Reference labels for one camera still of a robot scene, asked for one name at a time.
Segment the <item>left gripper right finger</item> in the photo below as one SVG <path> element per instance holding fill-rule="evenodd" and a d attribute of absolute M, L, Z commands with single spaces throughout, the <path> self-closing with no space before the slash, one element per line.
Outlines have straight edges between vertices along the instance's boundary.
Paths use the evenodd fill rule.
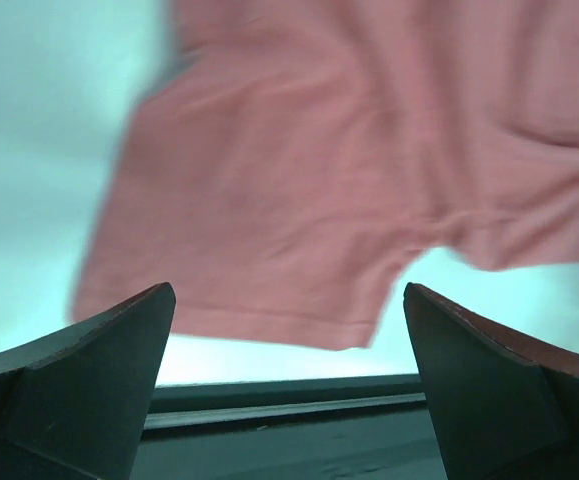
<path fill-rule="evenodd" d="M 450 479 L 579 479 L 579 354 L 417 283 L 403 307 Z"/>

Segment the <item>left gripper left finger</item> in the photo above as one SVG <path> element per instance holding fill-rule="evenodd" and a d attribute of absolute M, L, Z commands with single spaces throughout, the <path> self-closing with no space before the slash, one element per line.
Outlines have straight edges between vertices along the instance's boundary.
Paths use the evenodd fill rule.
<path fill-rule="evenodd" d="M 0 352 L 0 479 L 129 478 L 174 309 L 161 283 Z"/>

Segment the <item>salmon pink t shirt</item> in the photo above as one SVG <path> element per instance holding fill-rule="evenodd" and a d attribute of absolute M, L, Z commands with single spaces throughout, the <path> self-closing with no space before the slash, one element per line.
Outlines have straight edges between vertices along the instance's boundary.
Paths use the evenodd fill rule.
<path fill-rule="evenodd" d="M 364 347 L 395 278 L 579 263 L 579 1 L 175 1 L 74 320 L 170 283 L 172 329 Z"/>

